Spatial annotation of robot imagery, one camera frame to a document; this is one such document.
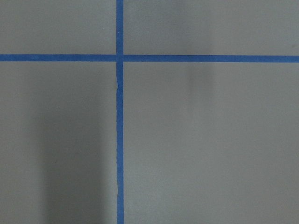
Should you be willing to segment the horizontal blue tape line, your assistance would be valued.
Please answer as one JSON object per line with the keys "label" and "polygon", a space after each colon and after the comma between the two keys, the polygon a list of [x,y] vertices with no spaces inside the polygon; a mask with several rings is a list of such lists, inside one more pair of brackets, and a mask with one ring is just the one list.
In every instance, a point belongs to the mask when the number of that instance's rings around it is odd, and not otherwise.
{"label": "horizontal blue tape line", "polygon": [[298,63],[298,56],[249,55],[103,55],[103,54],[1,54],[2,62],[211,62]]}

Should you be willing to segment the vertical blue tape line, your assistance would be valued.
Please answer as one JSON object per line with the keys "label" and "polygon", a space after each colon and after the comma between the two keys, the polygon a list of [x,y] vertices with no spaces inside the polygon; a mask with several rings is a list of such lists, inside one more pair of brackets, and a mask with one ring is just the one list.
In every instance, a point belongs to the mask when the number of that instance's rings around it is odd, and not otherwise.
{"label": "vertical blue tape line", "polygon": [[123,1],[116,1],[116,131],[117,131],[117,224],[124,223],[123,171]]}

